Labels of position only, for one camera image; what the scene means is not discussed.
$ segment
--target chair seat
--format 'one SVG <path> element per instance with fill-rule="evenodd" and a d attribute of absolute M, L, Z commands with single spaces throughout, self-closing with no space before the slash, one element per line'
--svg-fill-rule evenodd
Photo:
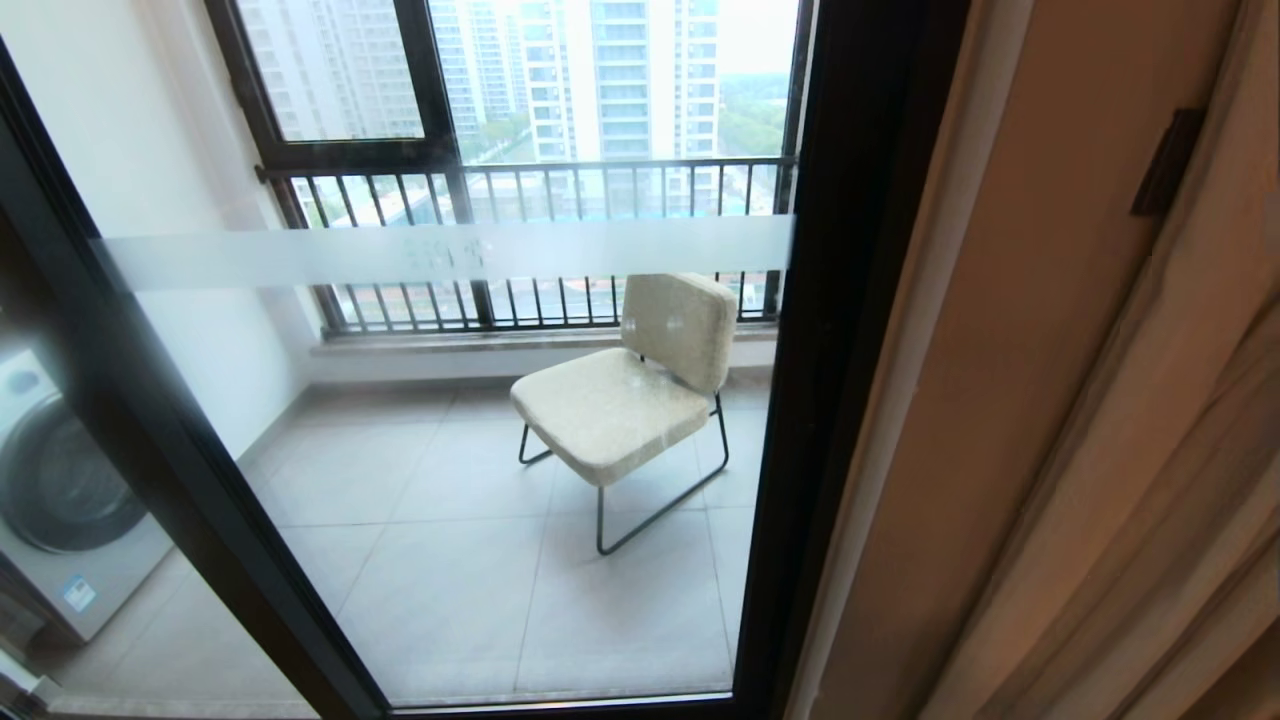
<path fill-rule="evenodd" d="M 707 398 L 623 348 L 521 378 L 511 400 L 566 465 L 605 487 L 707 424 Z"/>

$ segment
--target chair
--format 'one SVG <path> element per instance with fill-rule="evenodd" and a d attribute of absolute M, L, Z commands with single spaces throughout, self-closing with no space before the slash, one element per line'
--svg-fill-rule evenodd
<path fill-rule="evenodd" d="M 511 400 L 525 420 L 520 461 L 529 465 L 556 454 L 595 486 L 595 550 L 600 555 L 626 544 L 728 464 L 719 388 L 728 374 L 736 314 L 733 293 L 701 275 L 631 275 L 622 309 L 625 348 L 570 360 L 511 387 Z M 714 397 L 710 413 L 707 396 Z M 724 450 L 719 466 L 604 547 L 604 488 L 694 434 L 712 416 L 719 420 Z M 550 450 L 526 459 L 530 429 Z"/>

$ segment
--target beige curtain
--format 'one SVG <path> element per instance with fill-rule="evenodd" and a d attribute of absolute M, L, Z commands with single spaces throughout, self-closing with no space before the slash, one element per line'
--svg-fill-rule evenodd
<path fill-rule="evenodd" d="M 1197 701 L 1275 634 L 1277 26 L 1242 3 L 1175 206 L 923 717 L 1215 716 Z"/>

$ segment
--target metal railing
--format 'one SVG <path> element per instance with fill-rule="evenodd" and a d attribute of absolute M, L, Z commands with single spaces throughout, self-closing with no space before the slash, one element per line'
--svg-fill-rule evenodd
<path fill-rule="evenodd" d="M 787 213 L 794 158 L 471 165 L 269 177 L 292 227 L 591 222 Z M 740 322 L 777 318 L 778 269 L 716 273 Z M 317 286 L 328 336 L 614 327 L 625 277 Z"/>

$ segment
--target chair backrest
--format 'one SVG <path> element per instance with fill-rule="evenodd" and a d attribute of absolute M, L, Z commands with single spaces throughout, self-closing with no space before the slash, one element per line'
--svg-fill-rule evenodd
<path fill-rule="evenodd" d="M 737 299 L 718 282 L 692 273 L 627 277 L 622 345 L 696 391 L 724 383 L 736 324 Z"/>

